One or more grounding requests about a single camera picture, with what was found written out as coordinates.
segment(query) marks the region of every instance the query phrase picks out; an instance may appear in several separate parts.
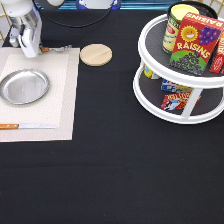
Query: red box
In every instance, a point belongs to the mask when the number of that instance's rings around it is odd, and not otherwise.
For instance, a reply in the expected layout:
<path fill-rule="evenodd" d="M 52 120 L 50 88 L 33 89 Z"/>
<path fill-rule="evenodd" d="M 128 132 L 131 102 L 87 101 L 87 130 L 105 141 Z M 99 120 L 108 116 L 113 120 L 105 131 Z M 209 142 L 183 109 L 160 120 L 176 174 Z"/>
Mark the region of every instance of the red box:
<path fill-rule="evenodd" d="M 222 21 L 187 13 L 180 24 L 170 65 L 201 75 L 223 28 Z"/>
<path fill-rule="evenodd" d="M 210 67 L 210 72 L 223 74 L 222 71 L 223 65 L 224 65 L 224 32 L 222 32 L 220 35 L 219 43 L 212 60 L 212 65 Z"/>
<path fill-rule="evenodd" d="M 165 111 L 183 109 L 186 106 L 190 95 L 191 92 L 165 95 L 161 108 Z M 195 106 L 197 105 L 200 98 L 201 96 L 199 96 Z"/>

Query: round wooden disc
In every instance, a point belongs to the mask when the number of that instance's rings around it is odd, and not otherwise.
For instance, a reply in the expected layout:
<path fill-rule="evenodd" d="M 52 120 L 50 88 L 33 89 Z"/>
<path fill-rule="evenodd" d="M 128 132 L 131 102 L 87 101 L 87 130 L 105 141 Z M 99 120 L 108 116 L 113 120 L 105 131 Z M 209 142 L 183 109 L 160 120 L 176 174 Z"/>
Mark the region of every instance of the round wooden disc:
<path fill-rule="evenodd" d="M 101 66 L 111 60 L 112 51 L 103 44 L 91 44 L 81 50 L 80 58 L 87 65 Z"/>

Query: knife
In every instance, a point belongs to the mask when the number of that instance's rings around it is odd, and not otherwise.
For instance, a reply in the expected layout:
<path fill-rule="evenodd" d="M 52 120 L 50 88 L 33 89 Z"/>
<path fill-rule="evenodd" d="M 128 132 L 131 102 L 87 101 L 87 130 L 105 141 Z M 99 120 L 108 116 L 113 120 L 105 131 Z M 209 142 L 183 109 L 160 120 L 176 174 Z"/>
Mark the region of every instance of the knife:
<path fill-rule="evenodd" d="M 57 126 L 49 124 L 0 124 L 0 129 L 53 129 Z"/>

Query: silver plate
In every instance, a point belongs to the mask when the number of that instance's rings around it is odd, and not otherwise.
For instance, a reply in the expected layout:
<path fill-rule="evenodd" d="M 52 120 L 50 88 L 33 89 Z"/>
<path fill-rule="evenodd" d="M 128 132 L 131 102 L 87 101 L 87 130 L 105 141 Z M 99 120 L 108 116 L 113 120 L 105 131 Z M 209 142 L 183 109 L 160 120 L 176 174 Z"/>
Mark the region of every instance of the silver plate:
<path fill-rule="evenodd" d="M 26 104 L 41 98 L 48 89 L 49 80 L 43 72 L 23 69 L 2 80 L 0 96 L 11 104 Z"/>

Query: white shelf tier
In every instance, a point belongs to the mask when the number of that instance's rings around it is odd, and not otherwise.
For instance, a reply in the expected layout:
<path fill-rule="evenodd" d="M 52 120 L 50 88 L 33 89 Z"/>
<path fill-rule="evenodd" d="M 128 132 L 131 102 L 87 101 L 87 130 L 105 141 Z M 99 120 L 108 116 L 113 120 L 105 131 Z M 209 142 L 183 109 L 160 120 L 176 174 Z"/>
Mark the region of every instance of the white shelf tier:
<path fill-rule="evenodd" d="M 184 110 L 175 110 L 175 111 L 169 111 L 169 112 L 164 111 L 159 107 L 159 105 L 162 104 L 162 100 L 164 97 L 161 95 L 161 93 L 165 95 L 165 94 L 169 94 L 169 92 L 161 91 L 159 88 L 157 90 L 157 87 L 156 87 L 156 90 L 155 88 L 154 89 L 152 88 L 150 91 L 152 95 L 154 94 L 154 100 L 153 100 L 154 102 L 152 103 L 149 98 L 147 99 L 146 96 L 141 91 L 140 82 L 139 82 L 141 75 L 144 74 L 143 70 L 144 70 L 144 67 L 143 65 L 141 65 L 139 69 L 137 70 L 135 78 L 134 78 L 133 88 L 134 88 L 135 96 L 140 102 L 140 104 L 146 110 L 148 110 L 149 112 L 151 112 L 152 114 L 154 114 L 155 116 L 161 119 L 164 119 L 173 123 L 178 123 L 178 124 L 198 124 L 198 123 L 206 122 L 215 118 L 224 109 L 224 99 L 223 99 L 224 89 L 221 88 L 219 90 L 214 89 L 215 94 L 217 94 L 218 100 L 220 101 L 216 103 L 212 102 L 212 104 L 210 104 L 210 106 L 208 106 L 206 109 L 200 108 L 200 104 L 202 106 L 203 104 L 206 105 L 206 103 L 208 103 L 206 100 L 206 95 L 204 95 L 204 98 L 203 98 L 204 92 L 202 93 L 201 100 L 199 101 L 198 105 L 196 105 L 195 110 L 193 109 L 192 114 L 195 114 L 194 116 L 185 116 Z"/>
<path fill-rule="evenodd" d="M 180 69 L 169 66 L 170 55 L 166 54 L 162 50 L 162 41 L 163 36 L 165 34 L 166 24 L 167 24 L 167 15 L 164 14 L 151 20 L 143 28 L 138 42 L 138 51 L 142 59 L 142 64 L 145 63 L 150 69 L 152 69 L 159 76 L 169 81 L 185 85 L 188 87 L 201 88 L 201 89 L 212 89 L 223 87 L 224 76 L 220 76 L 220 74 L 216 73 L 210 73 L 208 71 L 208 68 L 207 71 L 205 71 L 202 74 L 202 76 L 198 77 L 194 76 L 193 74 L 181 71 Z M 154 48 L 153 56 L 149 53 L 148 50 L 149 48 L 152 49 Z"/>

